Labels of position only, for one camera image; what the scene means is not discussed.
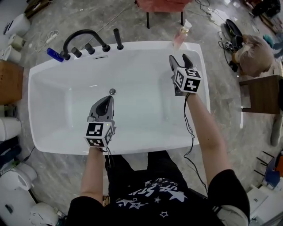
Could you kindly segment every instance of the red chair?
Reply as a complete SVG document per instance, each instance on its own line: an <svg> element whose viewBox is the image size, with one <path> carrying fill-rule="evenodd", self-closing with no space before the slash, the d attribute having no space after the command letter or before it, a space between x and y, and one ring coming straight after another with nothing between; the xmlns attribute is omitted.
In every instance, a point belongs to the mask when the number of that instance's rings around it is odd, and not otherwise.
<svg viewBox="0 0 283 226"><path fill-rule="evenodd" d="M181 12L181 24L184 25L183 10L192 0L136 0L135 3L146 12L146 27L149 29L149 12Z"/></svg>

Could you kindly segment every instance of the star print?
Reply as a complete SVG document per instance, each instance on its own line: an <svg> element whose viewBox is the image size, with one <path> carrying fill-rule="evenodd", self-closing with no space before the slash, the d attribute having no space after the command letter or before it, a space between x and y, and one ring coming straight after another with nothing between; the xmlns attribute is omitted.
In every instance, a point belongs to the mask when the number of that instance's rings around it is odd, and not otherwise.
<svg viewBox="0 0 283 226"><path fill-rule="evenodd" d="M159 214L159 215L162 216L163 218L169 216L169 215L167 214L167 211L166 211L166 212L161 212L161 214Z"/></svg>
<svg viewBox="0 0 283 226"><path fill-rule="evenodd" d="M155 203L159 203L159 201L161 200L159 197L157 197L157 198L154 198L155 199Z"/></svg>
<svg viewBox="0 0 283 226"><path fill-rule="evenodd" d="M129 209L131 209L131 208L139 209L141 206L145 206L145 204L141 204L141 203L130 203L130 204L132 204L132 205L130 206Z"/></svg>
<svg viewBox="0 0 283 226"><path fill-rule="evenodd" d="M146 185L150 185L150 184L151 184L151 181L145 182L145 186L146 186Z"/></svg>
<svg viewBox="0 0 283 226"><path fill-rule="evenodd" d="M169 200L178 199L180 202L184 202L185 198L187 198L183 192L175 192L175 191L167 191L167 192L169 192L172 195Z"/></svg>
<svg viewBox="0 0 283 226"><path fill-rule="evenodd" d="M124 206L126 206L129 202L131 202L131 200L121 200L116 203L124 203Z"/></svg>

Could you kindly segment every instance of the black t-shirt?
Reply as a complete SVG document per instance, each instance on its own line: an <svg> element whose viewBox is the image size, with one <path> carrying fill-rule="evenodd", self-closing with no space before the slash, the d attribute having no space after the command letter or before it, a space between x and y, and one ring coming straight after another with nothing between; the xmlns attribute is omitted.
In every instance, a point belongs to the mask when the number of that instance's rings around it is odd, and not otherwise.
<svg viewBox="0 0 283 226"><path fill-rule="evenodd" d="M223 225L230 221L233 225L248 224L249 200L230 169L213 178L208 188L208 198L166 178L143 183L140 189L120 199L111 200L106 207L90 197L73 199L66 225L108 225L119 222Z"/></svg>

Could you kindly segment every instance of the marble floor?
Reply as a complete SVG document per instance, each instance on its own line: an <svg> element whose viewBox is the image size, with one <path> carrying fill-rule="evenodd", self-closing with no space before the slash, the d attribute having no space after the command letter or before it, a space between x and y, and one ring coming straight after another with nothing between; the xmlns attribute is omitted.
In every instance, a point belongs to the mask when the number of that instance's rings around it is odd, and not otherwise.
<svg viewBox="0 0 283 226"><path fill-rule="evenodd" d="M238 0L211 1L210 8L225 12L244 34L269 34L274 37L259 19L251 22L248 9ZM260 156L264 159L266 156L263 156L262 151L271 154L277 153L282 149L283 143L280 142L278 147L270 145L273 115L243 113L243 125L242 128L240 127L242 104L238 85L239 78L226 64L223 50L218 45L219 35L222 36L218 32L223 27L219 23L210 21L204 15L204 12L194 1L185 7L184 17L192 24L187 42L201 45L207 70L211 114L225 137L233 169L244 188L248 189L250 184L258 185L262 180L260 175L253 172L254 169L261 170L261 165L256 157ZM51 42L50 47L60 52L65 39L80 29L93 29L106 42L114 43L114 28L119 28L123 41L170 41L181 27L180 13L150 13L149 18L151 28L147 29L145 12L134 4L134 0L55 0L32 18L31 29L25 36L28 41L23 49L20 62L20 65L25 68L23 99L18 103L19 117L23 125L23 133L20 136L23 147L22 158L27 156L34 147L27 107L29 69L50 59L44 51L39 53L34 51L34 46L39 40L43 39L50 31L58 30L59 35ZM88 35L80 36L72 42L72 45L82 47L89 40L90 36ZM196 173L183 158L187 148L169 150L168 152L182 171L188 185L192 189L204 193L204 188ZM146 168L146 157L146 154L125 156L135 170ZM190 158L197 165L202 179L205 180L201 152L198 146L194 147ZM86 156L51 154L35 149L27 161L27 164L31 165L38 173L38 179L34 181L32 188L35 197L67 213L71 200L79 195L85 162ZM103 182L105 184L104 193L107 194L106 171L104 171Z"/></svg>

